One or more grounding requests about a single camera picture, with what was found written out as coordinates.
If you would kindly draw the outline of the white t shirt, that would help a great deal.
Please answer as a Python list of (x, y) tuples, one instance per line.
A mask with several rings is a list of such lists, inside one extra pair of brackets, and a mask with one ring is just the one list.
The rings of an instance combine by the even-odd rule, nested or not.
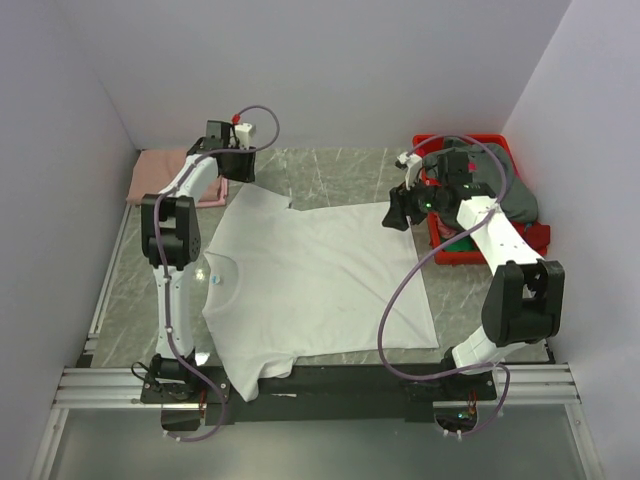
[(262, 378), (301, 357), (435, 349), (438, 339), (413, 236), (382, 226), (370, 203), (298, 211), (242, 187), (205, 250), (203, 317), (227, 376), (251, 401)]

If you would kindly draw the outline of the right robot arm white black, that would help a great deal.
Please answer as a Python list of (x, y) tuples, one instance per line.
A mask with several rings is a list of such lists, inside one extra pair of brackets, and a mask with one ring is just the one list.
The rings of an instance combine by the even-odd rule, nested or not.
[(565, 271), (524, 241), (501, 208), (506, 188), (474, 181), (467, 154), (439, 156), (432, 182), (421, 180), (426, 168), (416, 154), (399, 155), (396, 165), (405, 180), (390, 192), (383, 226), (405, 231), (430, 213), (452, 214), (463, 229), (460, 235), (472, 238), (492, 274), (480, 327), (445, 355), (438, 377), (442, 393), (460, 399), (473, 388), (473, 374), (558, 334)]

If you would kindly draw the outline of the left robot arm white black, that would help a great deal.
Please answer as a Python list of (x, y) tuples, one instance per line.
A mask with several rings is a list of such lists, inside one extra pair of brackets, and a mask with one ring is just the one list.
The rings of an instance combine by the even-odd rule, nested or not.
[(159, 193), (143, 196), (142, 253), (152, 267), (158, 299), (158, 340), (146, 367), (144, 395), (181, 403), (214, 392), (225, 400), (224, 387), (216, 386), (195, 359), (189, 299), (202, 247), (196, 206), (217, 180), (255, 179), (253, 135), (254, 126), (238, 114), (229, 122), (209, 120), (176, 176)]

